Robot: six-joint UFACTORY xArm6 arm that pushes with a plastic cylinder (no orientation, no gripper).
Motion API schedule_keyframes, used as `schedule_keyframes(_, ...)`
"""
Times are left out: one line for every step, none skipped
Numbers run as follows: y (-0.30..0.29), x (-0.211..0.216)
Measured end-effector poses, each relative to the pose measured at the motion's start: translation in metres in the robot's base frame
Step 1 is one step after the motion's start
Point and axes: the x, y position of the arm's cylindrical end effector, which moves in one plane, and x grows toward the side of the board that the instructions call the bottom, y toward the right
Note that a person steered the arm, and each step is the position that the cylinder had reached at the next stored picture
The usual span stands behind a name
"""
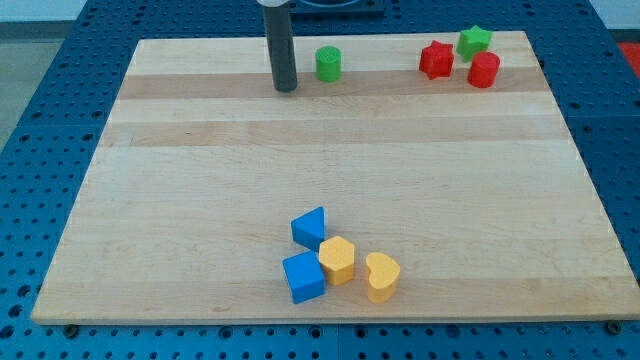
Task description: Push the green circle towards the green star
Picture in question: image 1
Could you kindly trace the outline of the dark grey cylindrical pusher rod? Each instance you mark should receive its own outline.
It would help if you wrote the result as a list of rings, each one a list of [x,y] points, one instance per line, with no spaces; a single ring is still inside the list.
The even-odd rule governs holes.
[[[278,92],[292,92],[298,80],[290,5],[263,3],[262,9],[274,88]]]

